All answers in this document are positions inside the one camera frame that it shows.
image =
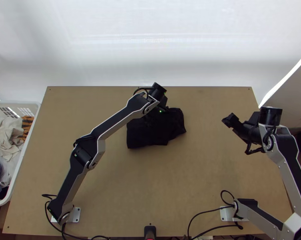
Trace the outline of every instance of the beige cloth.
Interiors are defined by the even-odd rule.
[[[21,118],[0,118],[0,155],[9,161],[20,151],[18,138],[23,134]]]

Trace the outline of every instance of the brown tabletop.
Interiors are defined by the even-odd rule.
[[[6,217],[4,232],[59,235],[47,222],[45,198],[57,194],[69,169],[73,142],[126,105],[134,87],[48,87],[26,150]],[[276,165],[265,154],[244,154],[246,145],[222,118],[241,121],[258,110],[248,87],[167,87],[168,106],[179,107],[187,133],[167,146],[129,150],[126,127],[106,140],[106,152],[83,181],[75,199],[80,222],[66,231],[78,236],[143,236],[155,225],[158,236],[182,236],[190,218],[223,206],[220,191],[254,198],[281,221],[289,201]],[[219,212],[194,220],[192,236],[224,225]],[[261,233],[223,228],[210,235]]]

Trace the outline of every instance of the black cable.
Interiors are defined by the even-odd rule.
[[[211,228],[211,229],[209,229],[207,231],[204,231],[204,232],[198,234],[196,237],[192,238],[191,240],[194,240],[195,238],[198,238],[198,237],[200,237],[200,236],[202,236],[202,235],[204,235],[204,234],[206,234],[206,233],[208,233],[208,232],[210,232],[212,230],[219,229],[219,228],[228,228],[228,227],[238,227],[240,230],[243,230],[243,227],[240,226],[238,224],[238,222],[235,222],[235,225],[222,225],[222,226]]]
[[[235,197],[231,194],[231,192],[229,192],[229,191],[227,191],[227,190],[222,190],[221,192],[220,192],[220,197],[221,197],[221,200],[226,204],[226,205],[228,205],[228,206],[232,206],[233,208],[235,207],[235,205],[233,205],[233,204],[230,204],[230,203],[228,203],[228,202],[226,202],[224,199],[223,199],[223,193],[224,192],[226,192],[226,193],[228,193],[228,194],[230,194],[230,196],[233,198],[233,200],[235,201]]]
[[[194,240],[195,238],[198,238],[198,237],[200,237],[201,235],[204,235],[204,234],[206,234],[206,233],[208,233],[208,232],[210,232],[210,231],[212,231],[212,230],[219,229],[219,228],[238,227],[240,230],[243,229],[243,227],[240,226],[240,225],[238,224],[238,222],[235,222],[235,225],[222,225],[222,226],[217,226],[217,227],[211,228],[211,229],[209,229],[209,230],[207,230],[207,231],[204,231],[204,232],[198,234],[198,235],[197,235],[196,237],[194,237],[194,238],[190,238],[190,236],[189,236],[189,229],[190,229],[191,222],[194,220],[195,217],[197,217],[198,215],[204,214],[204,213],[214,212],[214,211],[218,211],[218,210],[224,209],[224,208],[234,208],[234,207],[235,207],[234,204],[230,204],[230,203],[228,203],[228,202],[226,202],[226,201],[224,200],[224,198],[223,198],[223,193],[224,193],[224,192],[230,194],[230,196],[232,196],[233,200],[235,201],[235,197],[233,196],[233,194],[231,194],[231,192],[229,192],[229,191],[227,191],[227,190],[222,190],[222,191],[220,192],[221,200],[222,200],[226,205],[228,205],[228,206],[226,206],[226,207],[220,207],[220,208],[213,209],[213,210],[209,210],[209,211],[200,212],[200,213],[197,213],[195,216],[193,216],[192,219],[190,220],[190,222],[189,222],[189,224],[188,224],[188,228],[187,228],[187,236],[188,236],[188,240]]]
[[[189,236],[189,229],[190,229],[190,224],[191,222],[194,220],[195,217],[201,215],[201,214],[204,214],[204,213],[208,213],[208,212],[214,212],[214,211],[218,211],[220,209],[224,209],[224,208],[232,208],[232,206],[226,206],[226,207],[221,207],[221,208],[216,208],[216,209],[213,209],[213,210],[209,210],[209,211],[204,211],[204,212],[199,212],[197,213],[195,216],[192,217],[192,219],[190,220],[189,224],[188,224],[188,228],[187,228],[187,236],[188,236],[188,239],[190,239],[190,236]]]
[[[56,196],[56,195],[42,194],[42,196],[45,197],[45,198],[49,198],[50,200],[52,200],[51,196]],[[78,240],[87,240],[86,238],[81,238],[81,237],[77,237],[77,236],[74,236],[74,235],[71,235],[71,234],[66,233],[66,232],[65,232],[65,226],[66,226],[66,223],[63,224],[61,230],[58,229],[55,225],[53,225],[53,224],[51,223],[51,221],[49,220],[48,213],[47,213],[47,204],[48,204],[49,202],[50,202],[50,201],[45,202],[45,214],[46,214],[47,221],[49,222],[49,224],[50,224],[54,229],[56,229],[58,232],[60,232],[60,233],[62,234],[63,239],[66,240],[66,238],[65,238],[65,235],[66,235],[66,236],[69,236],[69,237],[71,237],[71,238],[75,238],[75,239],[78,239]],[[94,239],[94,238],[97,238],[97,237],[99,237],[99,238],[104,238],[104,239],[106,239],[106,240],[110,240],[109,237],[105,237],[105,236],[102,236],[102,235],[94,236],[94,237],[91,238],[91,239]]]
[[[140,91],[140,90],[145,90],[146,91],[146,94],[147,94],[147,96],[146,96],[146,99],[148,99],[148,96],[149,96],[149,93],[148,93],[148,90],[152,90],[153,88],[146,88],[146,87],[144,87],[144,88],[140,88],[140,87],[138,87],[135,91],[134,91],[134,94],[133,95],[135,95],[138,91]]]

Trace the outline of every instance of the laundry basket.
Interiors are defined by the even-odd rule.
[[[32,123],[32,126],[29,130],[29,133],[26,137],[26,141],[24,143],[22,151],[20,153],[20,157],[18,159],[16,169],[15,169],[12,179],[10,181],[10,185],[8,187],[7,194],[2,200],[0,200],[0,206],[7,203],[10,200],[10,198],[12,197],[15,180],[16,180],[20,165],[22,163],[22,160],[23,160],[26,148],[27,148],[30,135],[32,134],[32,130],[35,125],[35,121],[37,118],[37,114],[39,112],[39,108],[40,108],[40,103],[38,103],[38,102],[0,101],[0,117],[7,117],[7,118],[19,118],[19,117],[23,117],[23,116],[35,117],[34,121]]]

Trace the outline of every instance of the white panel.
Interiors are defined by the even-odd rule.
[[[47,86],[252,86],[301,58],[301,0],[0,0],[0,99]]]

